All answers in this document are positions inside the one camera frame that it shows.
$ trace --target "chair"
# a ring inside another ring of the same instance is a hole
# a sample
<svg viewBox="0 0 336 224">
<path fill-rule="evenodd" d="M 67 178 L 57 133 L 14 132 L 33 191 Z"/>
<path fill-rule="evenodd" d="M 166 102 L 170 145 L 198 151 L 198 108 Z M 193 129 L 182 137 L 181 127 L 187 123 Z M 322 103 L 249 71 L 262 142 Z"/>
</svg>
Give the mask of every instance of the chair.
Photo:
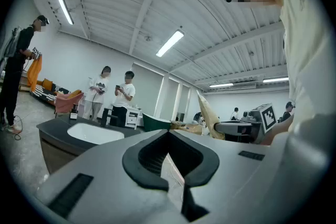
<svg viewBox="0 0 336 224">
<path fill-rule="evenodd" d="M 79 93 L 78 95 L 69 98 L 71 93 L 61 94 L 58 93 L 55 99 L 55 117 L 57 113 L 69 113 L 73 108 L 74 104 L 78 105 L 79 100 L 83 97 L 84 93 Z"/>
</svg>

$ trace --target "sleeve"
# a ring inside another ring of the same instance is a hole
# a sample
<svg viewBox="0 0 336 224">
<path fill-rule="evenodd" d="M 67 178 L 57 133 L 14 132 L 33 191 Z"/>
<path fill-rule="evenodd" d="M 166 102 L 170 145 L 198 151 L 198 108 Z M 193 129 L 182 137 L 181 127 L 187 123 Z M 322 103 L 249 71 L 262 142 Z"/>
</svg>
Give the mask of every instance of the sleeve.
<svg viewBox="0 0 336 224">
<path fill-rule="evenodd" d="M 91 79 L 89 82 L 89 89 L 95 86 L 96 79 Z"/>
<path fill-rule="evenodd" d="M 17 50 L 22 50 L 25 51 L 26 49 L 28 49 L 30 41 L 32 40 L 34 35 L 34 30 L 32 27 L 23 29 L 20 33 L 20 37 L 19 40 L 17 42 Z"/>
<path fill-rule="evenodd" d="M 135 96 L 135 87 L 131 88 L 129 96 Z"/>
</svg>

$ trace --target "person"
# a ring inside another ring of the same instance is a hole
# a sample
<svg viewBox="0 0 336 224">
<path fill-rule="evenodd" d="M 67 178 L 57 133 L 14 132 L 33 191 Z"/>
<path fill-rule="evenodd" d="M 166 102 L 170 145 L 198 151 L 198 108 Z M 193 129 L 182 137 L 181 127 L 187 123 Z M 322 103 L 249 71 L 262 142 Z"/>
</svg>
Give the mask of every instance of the person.
<svg viewBox="0 0 336 224">
<path fill-rule="evenodd" d="M 290 116 L 291 116 L 290 113 L 292 112 L 292 110 L 293 110 L 292 102 L 288 102 L 288 103 L 286 104 L 286 111 L 285 111 L 285 113 L 284 113 L 283 116 L 282 116 L 282 120 L 281 120 L 281 122 L 283 122 L 283 121 L 285 121 L 286 119 L 290 118 Z"/>
<path fill-rule="evenodd" d="M 26 59 L 35 59 L 35 53 L 28 50 L 30 41 L 34 32 L 41 32 L 41 28 L 49 24 L 48 19 L 40 15 L 33 24 L 20 32 L 20 36 L 16 45 L 16 52 L 13 57 L 9 57 L 5 67 L 5 77 L 2 90 L 0 93 L 0 123 L 1 129 L 8 132 L 18 134 L 22 130 L 14 124 L 14 110 L 16 108 L 16 100 L 19 91 L 22 71 Z M 8 123 L 5 121 L 5 109 Z"/>
<path fill-rule="evenodd" d="M 309 79 L 311 66 L 320 66 L 318 60 L 332 50 L 334 31 L 319 0 L 226 0 L 227 2 L 249 2 L 259 5 L 277 5 L 281 8 L 280 18 L 285 27 L 284 51 L 289 77 L 289 98 L 297 105 L 295 116 L 276 124 L 265 136 L 262 144 L 272 143 L 275 135 L 295 129 L 299 123 L 311 119 L 318 107 L 313 106 L 309 87 L 322 87 L 323 83 L 312 86 Z"/>
<path fill-rule="evenodd" d="M 91 79 L 90 88 L 88 90 L 87 95 L 85 96 L 84 103 L 84 119 L 90 119 L 90 114 L 92 111 L 92 120 L 96 121 L 98 113 L 101 109 L 101 106 L 104 103 L 104 94 L 108 90 L 108 77 L 111 74 L 111 68 L 105 66 L 100 75 L 96 78 Z"/>
<path fill-rule="evenodd" d="M 125 127 L 127 107 L 130 106 L 130 102 L 135 95 L 135 87 L 132 84 L 133 78 L 134 73 L 127 71 L 125 73 L 125 83 L 115 87 L 114 94 L 117 98 L 111 114 L 117 116 L 118 119 L 111 118 L 110 125 Z"/>
<path fill-rule="evenodd" d="M 230 116 L 230 120 L 231 121 L 238 121 L 238 108 L 235 108 L 235 111 L 232 112 L 231 116 Z"/>
</svg>

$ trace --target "cardboard box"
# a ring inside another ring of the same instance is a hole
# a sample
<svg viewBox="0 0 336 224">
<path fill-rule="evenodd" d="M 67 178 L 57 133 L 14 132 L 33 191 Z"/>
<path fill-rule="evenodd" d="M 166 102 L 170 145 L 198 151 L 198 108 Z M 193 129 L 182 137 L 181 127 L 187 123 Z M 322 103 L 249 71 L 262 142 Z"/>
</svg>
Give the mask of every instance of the cardboard box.
<svg viewBox="0 0 336 224">
<path fill-rule="evenodd" d="M 202 134 L 202 126 L 201 125 L 195 125 L 195 124 L 186 124 L 184 127 L 179 127 L 179 130 L 187 131 L 193 134 Z"/>
<path fill-rule="evenodd" d="M 185 126 L 185 123 L 182 121 L 171 121 L 172 125 L 170 127 L 170 130 L 178 130 L 179 127 Z"/>
</svg>

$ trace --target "gray floor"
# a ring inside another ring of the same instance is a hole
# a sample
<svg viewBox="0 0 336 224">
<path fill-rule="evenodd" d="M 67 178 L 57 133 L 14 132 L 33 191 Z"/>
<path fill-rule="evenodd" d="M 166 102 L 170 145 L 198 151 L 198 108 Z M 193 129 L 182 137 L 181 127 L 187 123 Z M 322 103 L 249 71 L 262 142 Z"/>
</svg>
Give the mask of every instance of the gray floor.
<svg viewBox="0 0 336 224">
<path fill-rule="evenodd" d="M 0 131 L 0 150 L 5 157 L 9 171 L 22 188 L 31 194 L 48 178 L 39 134 L 36 125 L 55 117 L 54 108 L 37 100 L 29 93 L 19 92 L 15 115 L 23 122 L 21 140 L 14 140 L 12 134 Z M 161 177 L 169 182 L 168 197 L 180 210 L 182 205 L 183 180 L 168 156 L 162 165 Z"/>
</svg>

